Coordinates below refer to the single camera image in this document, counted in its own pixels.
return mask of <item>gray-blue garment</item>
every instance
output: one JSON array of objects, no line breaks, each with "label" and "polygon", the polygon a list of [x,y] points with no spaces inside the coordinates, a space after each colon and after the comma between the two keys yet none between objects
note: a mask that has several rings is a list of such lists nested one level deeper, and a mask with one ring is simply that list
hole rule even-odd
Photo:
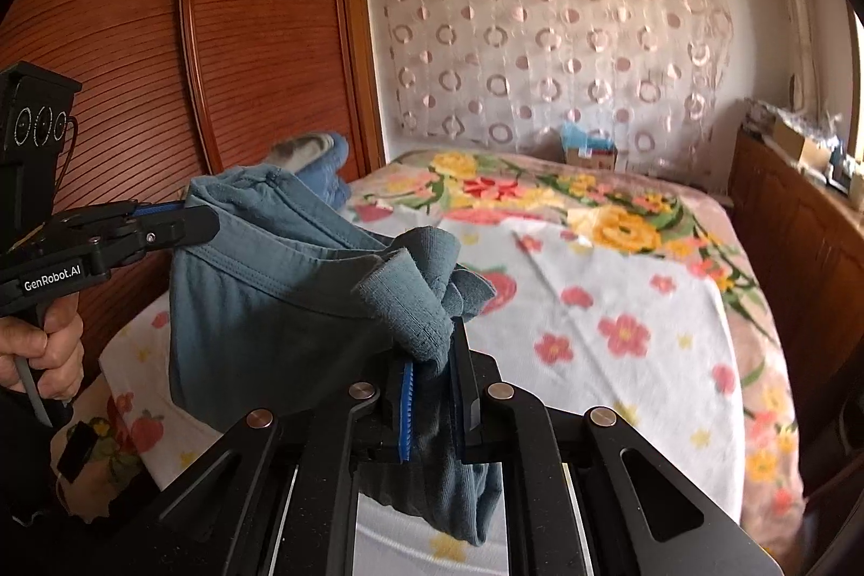
[{"label": "gray-blue garment", "polygon": [[177,251],[171,271],[174,403],[222,431],[252,408],[313,408],[395,341],[418,362],[411,461],[364,467],[361,490],[483,543],[500,467],[455,458],[447,355],[451,318],[476,315],[494,289],[456,264],[459,241],[362,231],[268,165],[193,179],[187,205],[204,204],[219,235]]}]

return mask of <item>wooden wardrobe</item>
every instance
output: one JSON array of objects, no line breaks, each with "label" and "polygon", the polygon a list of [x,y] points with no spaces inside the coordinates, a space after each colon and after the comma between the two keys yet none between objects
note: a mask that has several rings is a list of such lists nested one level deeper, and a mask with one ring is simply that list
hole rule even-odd
[{"label": "wooden wardrobe", "polygon": [[[56,211],[162,201],[310,130],[348,139],[348,181],[381,166],[368,27],[366,0],[15,0],[0,66],[24,59],[84,85]],[[88,374],[166,290],[169,261],[151,255],[82,293]]]}]

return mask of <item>screw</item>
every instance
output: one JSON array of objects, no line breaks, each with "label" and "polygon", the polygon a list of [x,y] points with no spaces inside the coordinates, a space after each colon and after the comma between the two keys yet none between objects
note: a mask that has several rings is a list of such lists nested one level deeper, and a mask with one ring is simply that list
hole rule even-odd
[{"label": "screw", "polygon": [[508,383],[497,382],[489,386],[487,393],[496,401],[508,401],[513,398],[516,391],[514,391],[513,386]]},{"label": "screw", "polygon": [[595,408],[591,411],[591,422],[595,425],[599,425],[600,428],[611,428],[616,422],[618,422],[618,416],[615,415],[615,411],[612,408]]},{"label": "screw", "polygon": [[267,410],[267,408],[258,408],[258,410],[253,410],[249,415],[246,415],[246,425],[256,430],[269,428],[272,422],[273,413]]},{"label": "screw", "polygon": [[348,389],[348,394],[356,401],[365,401],[375,395],[375,387],[368,382],[358,381]]}]

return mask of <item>human hand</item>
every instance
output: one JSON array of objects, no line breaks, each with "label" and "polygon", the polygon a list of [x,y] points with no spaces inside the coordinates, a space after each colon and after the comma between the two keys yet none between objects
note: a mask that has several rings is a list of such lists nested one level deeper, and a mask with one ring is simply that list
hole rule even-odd
[{"label": "human hand", "polygon": [[0,317],[0,386],[24,390],[14,359],[22,356],[32,369],[45,369],[36,385],[42,398],[70,401],[84,380],[83,330],[78,293],[51,304],[44,331],[17,317]]}]

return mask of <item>wardrobe door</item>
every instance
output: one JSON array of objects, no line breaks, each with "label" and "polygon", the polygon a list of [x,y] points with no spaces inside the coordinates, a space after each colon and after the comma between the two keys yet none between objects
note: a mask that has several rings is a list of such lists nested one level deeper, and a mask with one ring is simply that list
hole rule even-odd
[{"label": "wardrobe door", "polygon": [[344,0],[180,0],[189,85],[212,172],[252,164],[309,130],[351,143],[346,179],[366,173]]}]

